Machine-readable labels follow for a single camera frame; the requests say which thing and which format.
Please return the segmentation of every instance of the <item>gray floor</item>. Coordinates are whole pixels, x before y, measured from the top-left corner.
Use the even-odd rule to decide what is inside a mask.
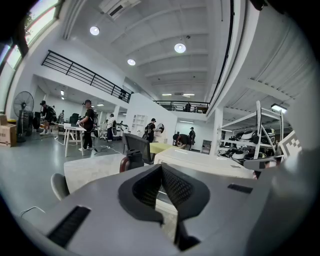
[[[18,143],[15,147],[0,146],[0,191],[15,215],[32,206],[47,211],[58,203],[51,189],[50,178],[54,173],[64,174],[65,162],[117,154],[111,149],[100,153],[88,150],[82,156],[78,150],[80,145],[70,145],[68,157],[65,157],[65,146],[61,144],[64,139],[62,135],[55,140],[54,135],[40,136],[38,132],[34,132],[26,139],[26,142]],[[96,138],[95,146],[98,151],[102,145],[109,145],[121,153],[124,150],[121,140],[108,143]],[[34,223],[39,214],[43,213],[32,209],[23,218]]]

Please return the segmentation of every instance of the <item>white shelving rack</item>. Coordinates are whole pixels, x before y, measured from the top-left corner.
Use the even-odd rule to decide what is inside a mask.
[[[135,114],[132,120],[131,133],[141,137],[145,133],[148,116],[144,114]]]
[[[232,144],[237,144],[237,145],[245,145],[245,146],[255,147],[253,159],[258,159],[260,148],[272,148],[273,152],[276,153],[275,147],[272,144],[270,137],[266,133],[264,126],[262,125],[262,117],[265,116],[265,117],[269,117],[269,118],[272,118],[272,119],[279,121],[279,123],[280,123],[280,141],[281,141],[284,138],[284,117],[283,117],[282,111],[280,111],[280,113],[276,113],[276,112],[273,112],[273,111],[268,110],[266,108],[263,108],[263,107],[261,107],[260,101],[258,100],[256,102],[256,112],[248,114],[242,118],[234,120],[234,121],[227,123],[225,125],[222,125],[219,129],[226,129],[227,127],[230,127],[234,124],[240,123],[240,122],[247,120],[249,118],[253,118],[255,116],[256,116],[257,135],[259,136],[259,140],[258,140],[257,144],[255,144],[253,142],[233,141],[233,140],[226,140],[226,139],[221,139],[220,141],[225,142],[225,143],[232,143]],[[233,130],[233,135],[235,135],[235,131],[242,130],[242,129],[243,128],[237,128],[237,129]],[[261,143],[262,131],[266,135],[266,138],[269,141],[269,144],[262,144]]]

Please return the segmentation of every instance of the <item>black metal railing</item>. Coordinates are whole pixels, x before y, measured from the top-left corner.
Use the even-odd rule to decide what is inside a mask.
[[[42,62],[42,66],[59,71],[67,76],[78,79],[90,86],[98,88],[112,96],[117,97],[124,102],[129,103],[131,94],[126,90],[115,85],[113,82],[105,79],[101,75],[90,69],[66,58],[62,55],[48,50],[48,54]]]
[[[210,105],[208,102],[183,100],[154,100],[154,102],[164,107],[168,111],[181,111],[203,114],[207,113],[207,110]]]

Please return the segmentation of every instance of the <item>person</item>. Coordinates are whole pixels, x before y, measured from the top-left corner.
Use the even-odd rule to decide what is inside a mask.
[[[87,99],[84,102],[85,107],[87,108],[85,112],[85,117],[80,120],[78,123],[81,125],[86,131],[84,132],[84,143],[83,143],[83,150],[92,150],[92,139],[91,139],[91,132],[94,129],[94,118],[95,113],[94,110],[91,107],[91,100]]]
[[[155,125],[156,119],[152,118],[151,122],[144,128],[144,134],[146,135],[146,140],[152,143],[155,138],[155,132],[157,131]]]
[[[173,139],[175,140],[175,145],[177,146],[178,143],[180,143],[179,148],[185,149],[187,145],[190,145],[191,147],[191,139],[186,134],[175,134],[173,135]]]
[[[114,134],[112,132],[112,128],[114,127],[114,122],[116,122],[116,119],[115,119],[115,115],[114,114],[111,114],[110,115],[110,118],[107,122],[107,125],[106,125],[106,130],[107,130],[107,138],[108,138],[108,142],[111,142],[113,139],[114,139]]]
[[[59,115],[59,123],[63,124],[64,123],[64,118],[65,118],[65,111],[62,110],[62,112]]]
[[[44,117],[44,130],[40,133],[40,135],[50,135],[50,124],[54,117],[54,109],[51,106],[46,104],[46,101],[41,101],[40,105],[43,107],[42,116]]]
[[[195,133],[193,127],[191,127],[190,130],[191,131],[189,132],[189,138],[191,139],[191,144],[194,145],[195,144],[196,133]]]

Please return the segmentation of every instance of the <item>black pants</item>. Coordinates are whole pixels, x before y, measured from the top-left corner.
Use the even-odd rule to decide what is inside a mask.
[[[108,137],[108,141],[112,141],[114,139],[114,134],[112,132],[112,127],[107,129],[107,137]]]
[[[92,139],[91,139],[91,132],[84,132],[84,143],[83,143],[83,148],[87,149],[87,146],[89,145],[89,148],[92,148]]]

